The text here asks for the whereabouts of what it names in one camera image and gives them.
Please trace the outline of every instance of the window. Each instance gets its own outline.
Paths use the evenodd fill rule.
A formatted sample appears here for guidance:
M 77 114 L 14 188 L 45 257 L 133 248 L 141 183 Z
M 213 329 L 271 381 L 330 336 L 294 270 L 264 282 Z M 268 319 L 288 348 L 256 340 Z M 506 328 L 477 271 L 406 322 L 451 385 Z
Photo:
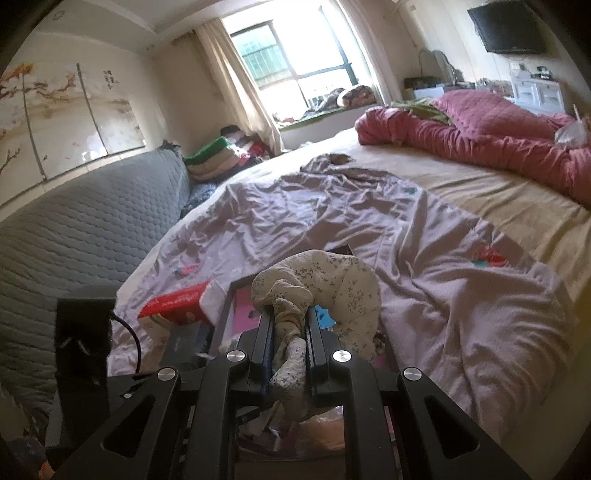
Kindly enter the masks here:
M 339 22 L 333 12 L 326 11 L 330 7 L 314 0 L 297 3 L 289 9 L 286 2 L 270 2 L 264 11 L 254 7 L 243 12 L 248 12 L 246 18 L 236 14 L 225 19 L 265 106 L 276 120 L 286 123 L 314 114 L 335 89 L 359 83 L 350 60 L 355 54 L 346 52 L 351 39 L 342 39 L 343 26 L 335 25 Z M 266 21 L 252 25 L 256 17 Z M 237 30 L 249 22 L 252 26 Z

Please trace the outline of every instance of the white cabinet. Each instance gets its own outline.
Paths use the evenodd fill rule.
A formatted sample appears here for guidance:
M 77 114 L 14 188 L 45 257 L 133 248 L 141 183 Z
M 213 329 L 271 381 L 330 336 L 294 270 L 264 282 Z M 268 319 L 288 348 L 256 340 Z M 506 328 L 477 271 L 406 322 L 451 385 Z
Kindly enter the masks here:
M 515 104 L 534 113 L 567 113 L 570 102 L 559 82 L 512 78 Z

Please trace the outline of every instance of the cable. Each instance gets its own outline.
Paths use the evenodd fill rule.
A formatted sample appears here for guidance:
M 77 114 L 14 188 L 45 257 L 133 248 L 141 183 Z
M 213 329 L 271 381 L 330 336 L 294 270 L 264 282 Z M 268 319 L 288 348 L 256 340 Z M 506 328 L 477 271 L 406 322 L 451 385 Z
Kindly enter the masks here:
M 138 362 L 135 366 L 135 374 L 137 375 L 139 374 L 139 371 L 142 368 L 142 346 L 139 344 L 138 335 L 135 333 L 133 328 L 129 326 L 129 323 L 127 323 L 123 319 L 120 319 L 117 315 L 115 315 L 115 312 L 111 312 L 111 320 L 114 320 L 123 325 L 135 340 L 135 346 L 138 349 Z
M 421 77 L 423 76 L 423 61 L 421 60 L 421 55 L 423 53 L 425 53 L 426 51 L 428 51 L 429 53 L 431 53 L 431 50 L 429 50 L 429 49 L 427 49 L 425 47 L 421 48 L 421 50 L 418 51 L 418 64 L 421 67 Z

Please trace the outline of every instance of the flower painting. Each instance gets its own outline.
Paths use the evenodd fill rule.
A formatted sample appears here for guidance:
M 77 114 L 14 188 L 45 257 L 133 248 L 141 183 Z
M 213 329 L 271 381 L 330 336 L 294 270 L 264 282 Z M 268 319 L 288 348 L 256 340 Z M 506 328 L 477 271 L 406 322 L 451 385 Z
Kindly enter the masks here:
M 0 77 L 0 205 L 90 161 L 144 146 L 110 70 L 36 62 Z
M 22 78 L 33 69 L 19 65 L 0 78 L 0 204 L 44 180 L 27 124 Z
M 131 104 L 110 70 L 93 72 L 82 68 L 90 110 L 109 155 L 145 146 Z

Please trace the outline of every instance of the window frame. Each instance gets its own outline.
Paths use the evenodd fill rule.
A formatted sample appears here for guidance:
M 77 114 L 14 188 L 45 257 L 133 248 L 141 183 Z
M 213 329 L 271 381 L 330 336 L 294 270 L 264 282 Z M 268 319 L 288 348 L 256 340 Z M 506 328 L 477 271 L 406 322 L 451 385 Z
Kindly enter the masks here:
M 328 27 L 330 34 L 336 43 L 336 47 L 340 53 L 340 56 L 343 59 L 343 63 L 341 65 L 337 65 L 335 67 L 329 67 L 326 69 L 316 70 L 315 72 L 305 73 L 305 74 L 301 74 L 301 75 L 296 73 L 295 68 L 293 67 L 293 65 L 290 62 L 289 57 L 287 56 L 287 52 L 285 51 L 285 48 L 283 47 L 283 43 L 281 42 L 281 39 L 279 38 L 279 35 L 277 34 L 277 30 L 275 30 L 275 27 L 273 25 L 273 20 L 267 20 L 265 22 L 261 22 L 256 25 L 252 25 L 251 27 L 243 28 L 242 30 L 234 32 L 233 34 L 230 35 L 230 37 L 234 38 L 234 37 L 237 37 L 238 35 L 245 34 L 245 33 L 250 32 L 252 30 L 257 30 L 257 29 L 263 28 L 263 27 L 269 27 L 269 29 L 271 30 L 271 34 L 275 38 L 275 42 L 277 42 L 277 46 L 279 47 L 279 50 L 280 50 L 281 54 L 283 55 L 283 59 L 287 63 L 287 67 L 291 73 L 291 76 L 286 77 L 281 80 L 276 80 L 271 83 L 267 83 L 266 85 L 259 87 L 259 88 L 261 90 L 265 90 L 265 89 L 268 89 L 268 88 L 273 87 L 275 85 L 279 85 L 280 83 L 290 82 L 292 80 L 295 80 L 295 82 L 298 86 L 298 89 L 300 90 L 301 96 L 304 99 L 308 108 L 310 108 L 311 105 L 310 105 L 310 102 L 308 101 L 308 99 L 306 98 L 304 91 L 302 90 L 302 88 L 300 86 L 300 80 L 310 78 L 315 75 L 320 75 L 322 73 L 335 72 L 336 70 L 345 70 L 347 72 L 347 75 L 349 76 L 349 80 L 351 81 L 352 86 L 357 85 L 359 83 L 359 80 L 357 79 L 357 77 L 355 76 L 355 72 L 353 71 L 352 63 L 349 61 L 347 54 L 345 53 L 345 50 L 343 49 L 343 46 L 341 45 L 341 43 L 336 35 L 335 30 L 330 25 L 328 18 L 326 18 L 326 14 L 324 13 L 322 6 L 319 7 L 318 11 L 320 12 L 320 15 L 322 16 L 324 22 L 326 23 L 326 26 Z M 252 75 L 252 73 L 249 71 L 248 67 L 246 67 L 246 69 L 247 69 L 248 73 Z

